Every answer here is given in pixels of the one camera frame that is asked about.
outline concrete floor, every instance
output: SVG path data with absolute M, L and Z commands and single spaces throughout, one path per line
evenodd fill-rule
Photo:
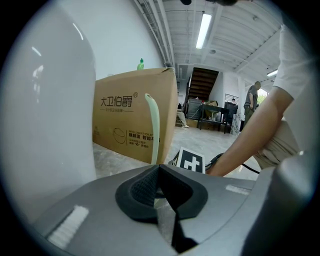
M 208 163 L 216 155 L 225 152 L 236 138 L 235 135 L 224 134 L 222 131 L 175 127 L 171 147 L 164 163 L 167 164 L 172 160 L 180 147 L 203 154 L 205 163 Z M 148 163 L 132 159 L 95 143 L 93 143 L 93 155 L 97 178 L 119 174 L 148 165 Z M 261 170 L 253 157 L 245 163 L 257 171 Z M 245 167 L 238 167 L 226 177 L 255 181 L 258 175 Z

